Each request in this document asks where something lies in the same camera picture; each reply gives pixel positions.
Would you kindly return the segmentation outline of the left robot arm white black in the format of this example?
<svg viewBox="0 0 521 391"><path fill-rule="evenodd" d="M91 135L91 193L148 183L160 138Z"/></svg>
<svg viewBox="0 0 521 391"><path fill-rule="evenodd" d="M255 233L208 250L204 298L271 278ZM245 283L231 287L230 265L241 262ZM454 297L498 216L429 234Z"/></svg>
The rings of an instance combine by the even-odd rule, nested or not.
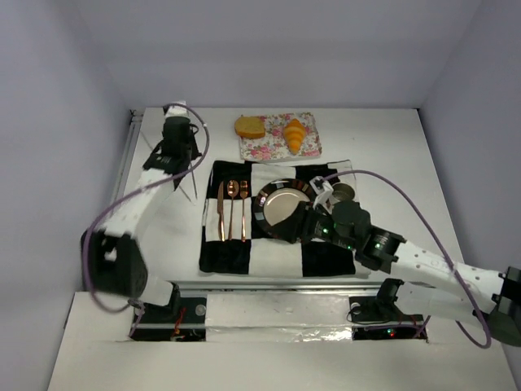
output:
<svg viewBox="0 0 521 391"><path fill-rule="evenodd" d="M81 237L85 290L101 310L118 314L130 306L163 309L174 303L176 284L148 270L140 241L159 207L204 161L208 149L198 148L197 130L207 132L207 123L167 115L136 188L101 212Z"/></svg>

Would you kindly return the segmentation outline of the orange croissant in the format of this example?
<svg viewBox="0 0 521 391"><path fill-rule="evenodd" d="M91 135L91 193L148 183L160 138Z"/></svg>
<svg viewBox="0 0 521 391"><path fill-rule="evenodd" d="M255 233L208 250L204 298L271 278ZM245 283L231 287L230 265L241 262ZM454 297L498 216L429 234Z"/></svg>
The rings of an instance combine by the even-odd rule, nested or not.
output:
<svg viewBox="0 0 521 391"><path fill-rule="evenodd" d="M292 155L297 155L306 136L306 128L298 119L292 119L282 131L288 149Z"/></svg>

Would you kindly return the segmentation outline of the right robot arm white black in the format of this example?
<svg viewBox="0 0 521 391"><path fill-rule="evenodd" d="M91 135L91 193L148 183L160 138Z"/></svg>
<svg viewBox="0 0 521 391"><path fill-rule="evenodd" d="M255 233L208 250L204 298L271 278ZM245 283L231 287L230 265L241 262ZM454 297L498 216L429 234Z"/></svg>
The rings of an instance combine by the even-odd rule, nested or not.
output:
<svg viewBox="0 0 521 391"><path fill-rule="evenodd" d="M452 263L374 226L355 201L335 204L331 213L305 201L270 207L267 222L275 239L321 239L352 251L365 268L387 274L377 295L382 307L483 326L487 337L520 345L518 268L500 272Z"/></svg>

